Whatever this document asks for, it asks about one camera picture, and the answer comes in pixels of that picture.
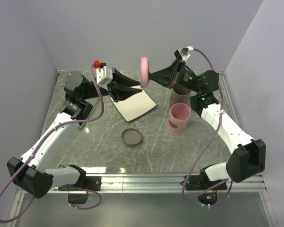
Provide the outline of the pink round lid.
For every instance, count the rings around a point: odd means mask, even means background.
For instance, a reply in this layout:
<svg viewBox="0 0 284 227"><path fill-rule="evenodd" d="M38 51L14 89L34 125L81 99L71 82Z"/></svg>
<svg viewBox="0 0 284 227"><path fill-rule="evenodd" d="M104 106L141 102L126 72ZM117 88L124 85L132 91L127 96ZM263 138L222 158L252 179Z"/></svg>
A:
<svg viewBox="0 0 284 227"><path fill-rule="evenodd" d="M142 88L147 87L149 83L149 61L147 57L141 57L140 65L140 85Z"/></svg>

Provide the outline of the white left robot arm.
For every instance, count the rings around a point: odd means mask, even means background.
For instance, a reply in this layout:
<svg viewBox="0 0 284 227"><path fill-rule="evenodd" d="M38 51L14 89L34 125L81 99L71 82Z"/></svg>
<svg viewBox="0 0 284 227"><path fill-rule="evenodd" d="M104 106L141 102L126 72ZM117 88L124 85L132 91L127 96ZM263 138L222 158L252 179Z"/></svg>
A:
<svg viewBox="0 0 284 227"><path fill-rule="evenodd" d="M42 198L53 187L71 185L75 190L86 186L86 171L76 165L49 169L48 166L61 145L81 125L90 121L93 105L90 98L111 96L124 101L142 91L142 83L126 77L115 68L96 70L97 77L89 81L81 72L73 71L65 79L65 101L55 120L39 141L21 158L12 157L8 171L13 183L35 198Z"/></svg>

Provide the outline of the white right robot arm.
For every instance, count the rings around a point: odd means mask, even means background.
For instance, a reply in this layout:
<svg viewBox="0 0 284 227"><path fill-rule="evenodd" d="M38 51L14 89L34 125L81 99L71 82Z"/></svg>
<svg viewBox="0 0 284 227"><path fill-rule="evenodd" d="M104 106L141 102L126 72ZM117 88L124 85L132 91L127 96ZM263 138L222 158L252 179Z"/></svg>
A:
<svg viewBox="0 0 284 227"><path fill-rule="evenodd" d="M231 156L227 162L213 164L200 172L199 183L205 189L216 181L231 179L240 183L265 169L266 145L245 133L224 111L223 101L218 101L214 91L219 90L219 74L213 69L196 75L185 62L174 60L170 66L157 72L149 72L148 62L141 63L141 85L152 80L163 87L181 85L196 95L190 97L192 109L209 123L227 145Z"/></svg>

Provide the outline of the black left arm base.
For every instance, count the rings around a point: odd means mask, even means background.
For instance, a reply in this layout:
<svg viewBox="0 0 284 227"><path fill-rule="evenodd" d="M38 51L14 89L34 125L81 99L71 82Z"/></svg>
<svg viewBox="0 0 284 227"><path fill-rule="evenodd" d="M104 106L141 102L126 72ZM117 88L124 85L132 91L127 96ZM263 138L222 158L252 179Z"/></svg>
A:
<svg viewBox="0 0 284 227"><path fill-rule="evenodd" d="M100 191L101 188L101 176L85 176L83 180L80 180L79 183L74 185L63 185L58 187L59 191L86 191L86 190L93 190L93 191Z"/></svg>

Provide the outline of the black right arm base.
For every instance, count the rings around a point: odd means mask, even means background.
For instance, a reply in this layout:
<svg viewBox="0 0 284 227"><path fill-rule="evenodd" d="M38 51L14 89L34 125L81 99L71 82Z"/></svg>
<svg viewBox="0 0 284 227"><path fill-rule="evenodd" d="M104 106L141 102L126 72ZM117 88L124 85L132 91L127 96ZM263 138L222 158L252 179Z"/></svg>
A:
<svg viewBox="0 0 284 227"><path fill-rule="evenodd" d="M204 191L216 185L217 190L226 190L227 184L223 180L209 181L200 175L191 175L185 186L186 191Z"/></svg>

